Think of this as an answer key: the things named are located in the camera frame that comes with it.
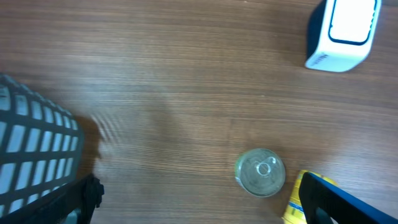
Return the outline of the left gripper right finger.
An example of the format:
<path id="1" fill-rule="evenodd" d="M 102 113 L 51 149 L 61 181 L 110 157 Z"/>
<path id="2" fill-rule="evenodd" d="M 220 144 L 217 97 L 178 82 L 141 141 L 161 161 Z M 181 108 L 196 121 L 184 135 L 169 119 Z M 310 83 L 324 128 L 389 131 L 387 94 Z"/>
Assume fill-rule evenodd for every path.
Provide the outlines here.
<path id="1" fill-rule="evenodd" d="M 396 218 L 310 172 L 302 176 L 298 194 L 308 224 L 397 224 Z"/>

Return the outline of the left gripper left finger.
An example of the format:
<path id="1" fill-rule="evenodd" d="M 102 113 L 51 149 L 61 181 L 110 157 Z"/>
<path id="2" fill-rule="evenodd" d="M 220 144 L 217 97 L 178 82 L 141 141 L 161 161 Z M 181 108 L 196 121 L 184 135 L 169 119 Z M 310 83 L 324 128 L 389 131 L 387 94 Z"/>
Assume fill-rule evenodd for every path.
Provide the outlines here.
<path id="1" fill-rule="evenodd" d="M 9 224 L 90 223 L 102 203 L 104 185 L 93 174 L 67 183 L 1 218 Z"/>

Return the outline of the yellow mentos bottle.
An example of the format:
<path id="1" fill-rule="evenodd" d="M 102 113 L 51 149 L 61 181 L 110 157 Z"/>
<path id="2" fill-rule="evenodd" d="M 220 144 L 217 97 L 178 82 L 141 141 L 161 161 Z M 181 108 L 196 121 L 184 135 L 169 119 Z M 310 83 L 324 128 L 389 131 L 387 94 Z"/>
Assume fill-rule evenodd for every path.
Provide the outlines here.
<path id="1" fill-rule="evenodd" d="M 295 181 L 293 191 L 290 195 L 289 202 L 285 209 L 284 215 L 282 217 L 285 224 L 307 224 L 306 218 L 303 212 L 302 204 L 299 198 L 299 188 L 301 185 L 302 177 L 304 173 L 309 172 L 308 170 L 301 170 L 298 173 L 297 179 Z M 316 172 L 309 172 L 315 174 L 317 177 L 331 183 L 332 185 L 337 186 L 338 184 L 329 177 L 318 174 Z"/>

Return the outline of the silver tin can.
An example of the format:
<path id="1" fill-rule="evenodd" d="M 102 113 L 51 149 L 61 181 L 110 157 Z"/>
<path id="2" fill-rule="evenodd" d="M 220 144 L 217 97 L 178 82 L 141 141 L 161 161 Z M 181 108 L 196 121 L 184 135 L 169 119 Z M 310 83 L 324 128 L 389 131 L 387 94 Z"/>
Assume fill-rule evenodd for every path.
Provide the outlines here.
<path id="1" fill-rule="evenodd" d="M 282 159 L 269 149 L 257 148 L 243 153 L 234 166 L 236 182 L 255 197 L 270 197 L 285 182 Z"/>

